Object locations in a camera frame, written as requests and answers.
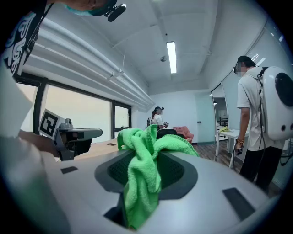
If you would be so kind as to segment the green microfibre cloth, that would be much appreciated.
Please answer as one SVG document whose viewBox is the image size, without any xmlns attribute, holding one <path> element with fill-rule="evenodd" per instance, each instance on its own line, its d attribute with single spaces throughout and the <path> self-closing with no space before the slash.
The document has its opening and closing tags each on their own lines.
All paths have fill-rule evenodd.
<svg viewBox="0 0 293 234">
<path fill-rule="evenodd" d="M 157 169 L 157 157 L 161 150 L 171 150 L 198 156 L 195 148 L 184 138 L 167 134 L 157 139 L 157 125 L 146 130 L 129 128 L 117 136 L 118 148 L 134 150 L 135 156 L 128 165 L 128 181 L 124 188 L 124 205 L 128 227 L 139 229 L 159 203 L 162 189 Z"/>
</svg>

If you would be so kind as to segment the wooden table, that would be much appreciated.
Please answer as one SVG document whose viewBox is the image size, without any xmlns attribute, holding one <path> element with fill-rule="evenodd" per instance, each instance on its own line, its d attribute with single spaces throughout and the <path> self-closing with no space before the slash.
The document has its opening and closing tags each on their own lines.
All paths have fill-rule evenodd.
<svg viewBox="0 0 293 234">
<path fill-rule="evenodd" d="M 107 145 L 107 143 L 114 143 L 115 146 Z M 75 157 L 75 160 L 83 160 L 87 158 L 92 157 L 98 157 L 104 154 L 109 154 L 118 151 L 118 145 L 117 145 L 117 138 L 114 138 L 109 141 L 99 142 L 91 144 L 91 147 L 87 153 L 83 153 L 79 156 Z"/>
</svg>

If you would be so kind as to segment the teal face mask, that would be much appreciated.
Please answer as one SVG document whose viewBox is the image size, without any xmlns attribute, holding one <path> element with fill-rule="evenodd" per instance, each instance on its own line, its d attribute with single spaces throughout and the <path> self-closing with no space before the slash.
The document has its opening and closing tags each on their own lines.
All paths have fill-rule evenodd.
<svg viewBox="0 0 293 234">
<path fill-rule="evenodd" d="M 67 5 L 65 5 L 65 8 L 69 10 L 70 12 L 80 16 L 102 16 L 105 14 L 105 10 L 106 10 L 105 7 L 102 7 L 102 8 L 97 8 L 90 11 L 80 11 L 80 10 L 75 10 L 73 8 L 70 8 Z"/>
</svg>

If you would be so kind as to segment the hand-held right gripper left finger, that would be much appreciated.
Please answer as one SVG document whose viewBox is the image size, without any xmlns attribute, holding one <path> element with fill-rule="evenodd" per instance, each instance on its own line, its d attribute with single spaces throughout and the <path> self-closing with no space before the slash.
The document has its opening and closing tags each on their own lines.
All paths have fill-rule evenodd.
<svg viewBox="0 0 293 234">
<path fill-rule="evenodd" d="M 52 193 L 70 227 L 70 234 L 135 234 L 113 222 L 105 214 L 123 205 L 124 186 L 109 176 L 113 163 L 134 156 L 121 150 L 96 157 L 56 162 L 43 152 L 43 166 Z"/>
</svg>

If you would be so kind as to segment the white table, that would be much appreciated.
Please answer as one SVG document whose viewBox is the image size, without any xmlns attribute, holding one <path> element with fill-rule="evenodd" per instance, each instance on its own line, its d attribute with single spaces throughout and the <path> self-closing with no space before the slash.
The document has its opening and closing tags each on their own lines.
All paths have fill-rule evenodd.
<svg viewBox="0 0 293 234">
<path fill-rule="evenodd" d="M 219 143 L 220 143 L 220 137 L 226 137 L 227 139 L 227 152 L 231 153 L 231 159 L 229 162 L 229 168 L 234 168 L 235 169 L 235 165 L 234 165 L 234 158 L 235 158 L 235 151 L 234 151 L 234 147 L 236 145 L 236 140 L 239 137 L 239 130 L 235 130 L 235 129 L 229 129 L 226 132 L 220 132 L 217 131 L 216 132 L 216 152 L 215 152 L 215 156 L 214 156 L 214 161 L 217 161 L 218 159 L 218 153 L 219 153 Z"/>
</svg>

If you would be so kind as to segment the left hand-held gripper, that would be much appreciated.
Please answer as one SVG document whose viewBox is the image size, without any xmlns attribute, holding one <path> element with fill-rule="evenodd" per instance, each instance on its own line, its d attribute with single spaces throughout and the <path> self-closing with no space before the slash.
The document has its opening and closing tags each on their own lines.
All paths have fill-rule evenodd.
<svg viewBox="0 0 293 234">
<path fill-rule="evenodd" d="M 38 131 L 53 140 L 61 160 L 73 160 L 87 153 L 92 139 L 103 134 L 99 128 L 74 128 L 71 119 L 64 119 L 47 109 L 42 115 Z"/>
</svg>

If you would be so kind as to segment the long ceiling light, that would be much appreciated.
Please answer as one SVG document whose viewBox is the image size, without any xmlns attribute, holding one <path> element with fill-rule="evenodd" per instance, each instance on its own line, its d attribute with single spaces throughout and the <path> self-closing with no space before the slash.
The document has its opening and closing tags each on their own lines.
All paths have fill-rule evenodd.
<svg viewBox="0 0 293 234">
<path fill-rule="evenodd" d="M 168 58 L 170 63 L 171 74 L 177 73 L 177 61 L 176 61 L 176 47 L 175 42 L 167 42 Z"/>
</svg>

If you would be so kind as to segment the white ceiling ducts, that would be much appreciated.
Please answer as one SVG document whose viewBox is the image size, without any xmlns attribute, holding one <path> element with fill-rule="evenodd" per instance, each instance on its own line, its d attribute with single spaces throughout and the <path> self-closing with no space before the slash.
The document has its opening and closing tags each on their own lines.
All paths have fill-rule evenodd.
<svg viewBox="0 0 293 234">
<path fill-rule="evenodd" d="M 24 70 L 148 110 L 150 96 L 89 43 L 46 19 Z"/>
</svg>

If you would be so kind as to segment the frosted glass door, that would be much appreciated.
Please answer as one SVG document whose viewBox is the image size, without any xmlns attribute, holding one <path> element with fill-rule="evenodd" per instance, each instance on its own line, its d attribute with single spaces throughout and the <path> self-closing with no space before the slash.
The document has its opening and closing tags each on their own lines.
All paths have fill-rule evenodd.
<svg viewBox="0 0 293 234">
<path fill-rule="evenodd" d="M 216 117 L 213 97 L 210 92 L 195 96 L 198 144 L 214 144 L 216 141 Z"/>
</svg>

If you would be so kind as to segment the person's black printed t-shirt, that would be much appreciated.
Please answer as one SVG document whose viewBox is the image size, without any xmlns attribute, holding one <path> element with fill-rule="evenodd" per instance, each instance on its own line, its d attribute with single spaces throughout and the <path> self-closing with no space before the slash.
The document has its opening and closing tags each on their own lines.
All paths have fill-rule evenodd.
<svg viewBox="0 0 293 234">
<path fill-rule="evenodd" d="M 55 0 L 4 0 L 0 5 L 0 63 L 9 75 L 20 75 Z"/>
</svg>

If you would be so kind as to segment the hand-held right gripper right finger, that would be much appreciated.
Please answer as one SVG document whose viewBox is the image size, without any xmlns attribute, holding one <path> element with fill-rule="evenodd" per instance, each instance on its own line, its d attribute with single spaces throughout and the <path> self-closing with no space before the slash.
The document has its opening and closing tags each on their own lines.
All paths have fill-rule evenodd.
<svg viewBox="0 0 293 234">
<path fill-rule="evenodd" d="M 264 221 L 275 199 L 218 162 L 167 153 L 195 167 L 198 179 L 181 199 L 160 201 L 142 234 L 248 234 Z"/>
</svg>

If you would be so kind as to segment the black window frame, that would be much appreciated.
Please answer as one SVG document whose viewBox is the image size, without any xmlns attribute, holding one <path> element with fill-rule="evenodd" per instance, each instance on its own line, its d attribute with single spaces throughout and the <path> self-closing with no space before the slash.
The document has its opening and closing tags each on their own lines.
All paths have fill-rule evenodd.
<svg viewBox="0 0 293 234">
<path fill-rule="evenodd" d="M 38 125 L 45 109 L 70 118 L 76 128 L 100 128 L 101 137 L 94 142 L 114 139 L 123 129 L 132 127 L 131 106 L 46 77 L 23 73 L 15 81 L 33 102 L 23 126 L 39 134 Z"/>
</svg>

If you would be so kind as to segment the black office chair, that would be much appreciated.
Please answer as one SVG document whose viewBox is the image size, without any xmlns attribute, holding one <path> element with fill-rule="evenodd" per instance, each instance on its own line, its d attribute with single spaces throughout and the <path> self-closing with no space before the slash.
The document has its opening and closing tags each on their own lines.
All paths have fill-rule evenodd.
<svg viewBox="0 0 293 234">
<path fill-rule="evenodd" d="M 183 134 L 177 133 L 174 129 L 160 129 L 157 132 L 157 139 L 162 138 L 165 135 L 177 135 L 183 139 L 185 139 L 185 136 Z"/>
</svg>

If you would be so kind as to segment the white hard-shell backpack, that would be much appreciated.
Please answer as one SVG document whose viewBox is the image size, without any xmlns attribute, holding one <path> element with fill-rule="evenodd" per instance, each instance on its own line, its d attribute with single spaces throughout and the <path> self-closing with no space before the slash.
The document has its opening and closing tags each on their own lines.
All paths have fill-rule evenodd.
<svg viewBox="0 0 293 234">
<path fill-rule="evenodd" d="M 271 140 L 293 138 L 293 79 L 281 68 L 263 67 L 260 82 L 260 124 Z"/>
</svg>

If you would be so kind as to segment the person's left forearm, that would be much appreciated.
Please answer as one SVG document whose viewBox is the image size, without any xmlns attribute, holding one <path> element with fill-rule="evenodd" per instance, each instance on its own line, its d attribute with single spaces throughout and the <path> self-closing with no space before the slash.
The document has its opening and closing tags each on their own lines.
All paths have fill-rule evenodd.
<svg viewBox="0 0 293 234">
<path fill-rule="evenodd" d="M 33 144 L 39 151 L 51 153 L 56 158 L 60 157 L 54 142 L 50 138 L 22 130 L 19 131 L 18 136 Z"/>
</svg>

